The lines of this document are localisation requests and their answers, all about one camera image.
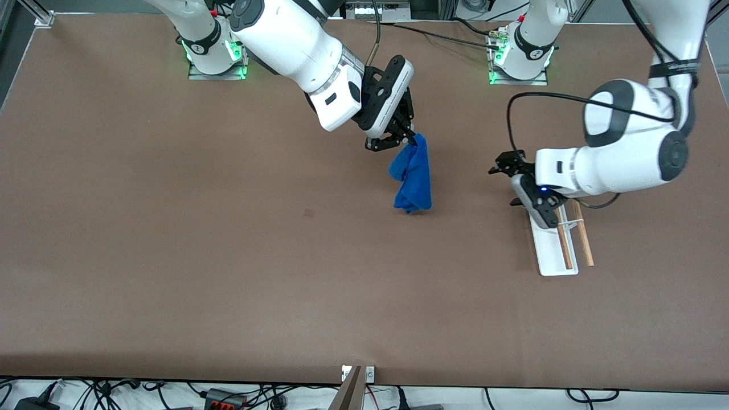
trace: table surface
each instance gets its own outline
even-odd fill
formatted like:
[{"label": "table surface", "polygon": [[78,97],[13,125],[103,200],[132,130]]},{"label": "table surface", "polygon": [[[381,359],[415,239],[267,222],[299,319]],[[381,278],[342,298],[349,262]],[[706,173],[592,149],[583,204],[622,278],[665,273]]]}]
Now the table surface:
[{"label": "table surface", "polygon": [[[477,40],[456,23],[419,28]],[[327,30],[360,56],[368,23]],[[395,27],[434,206],[392,207],[395,151],[320,129],[290,80],[188,81],[160,15],[59,15],[0,115],[0,373],[729,390],[727,108],[708,53],[685,173],[585,210],[597,267],[537,272],[503,175],[508,98],[645,81],[630,26],[568,25],[543,88]],[[530,152],[583,144],[580,104],[525,98]]]}]

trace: red wire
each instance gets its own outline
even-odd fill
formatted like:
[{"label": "red wire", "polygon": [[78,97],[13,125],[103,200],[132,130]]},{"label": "red wire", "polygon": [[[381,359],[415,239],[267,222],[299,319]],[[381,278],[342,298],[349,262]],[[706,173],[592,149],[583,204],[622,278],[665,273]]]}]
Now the red wire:
[{"label": "red wire", "polygon": [[380,410],[380,406],[377,404],[377,399],[375,398],[375,392],[372,391],[370,386],[367,386],[367,390],[370,391],[370,397],[372,398],[372,401],[375,402],[375,409]]}]

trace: blue cloth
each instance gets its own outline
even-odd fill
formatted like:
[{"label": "blue cloth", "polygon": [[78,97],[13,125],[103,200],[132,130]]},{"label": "blue cloth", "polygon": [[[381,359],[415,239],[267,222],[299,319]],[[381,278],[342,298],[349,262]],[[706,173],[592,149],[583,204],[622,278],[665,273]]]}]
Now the blue cloth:
[{"label": "blue cloth", "polygon": [[420,134],[414,139],[418,145],[404,146],[389,169],[390,177],[402,182],[395,196],[395,208],[404,209],[408,214],[432,206],[428,144]]}]

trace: wooden stick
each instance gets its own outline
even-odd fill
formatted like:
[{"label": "wooden stick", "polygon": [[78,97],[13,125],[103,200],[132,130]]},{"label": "wooden stick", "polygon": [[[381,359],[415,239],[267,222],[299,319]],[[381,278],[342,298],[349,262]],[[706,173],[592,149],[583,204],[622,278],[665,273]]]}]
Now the wooden stick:
[{"label": "wooden stick", "polygon": [[590,249],[590,241],[588,241],[588,230],[585,228],[585,221],[582,220],[582,208],[580,203],[572,201],[572,209],[574,210],[574,217],[577,219],[577,229],[580,231],[580,242],[582,242],[582,253],[585,254],[585,259],[588,260],[588,266],[595,266],[595,260],[592,258],[592,250]]},{"label": "wooden stick", "polygon": [[564,267],[572,269],[572,254],[569,252],[569,246],[567,246],[567,235],[562,225],[562,215],[559,213],[559,208],[554,212],[557,215],[557,234],[559,235],[559,244],[562,246],[562,257],[564,258]]}]

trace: gray floor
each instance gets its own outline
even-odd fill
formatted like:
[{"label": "gray floor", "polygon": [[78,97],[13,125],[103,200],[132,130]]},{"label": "gray floor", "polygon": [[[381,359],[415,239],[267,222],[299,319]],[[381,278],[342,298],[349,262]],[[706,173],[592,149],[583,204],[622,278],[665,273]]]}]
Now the gray floor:
[{"label": "gray floor", "polygon": [[[143,0],[42,0],[56,12],[159,12]],[[34,19],[19,4],[13,9],[7,32],[0,39],[0,101],[5,100],[12,78],[33,31]],[[598,0],[584,19],[589,23],[630,23],[621,0]],[[719,80],[729,94],[729,13],[724,14],[707,31]]]}]

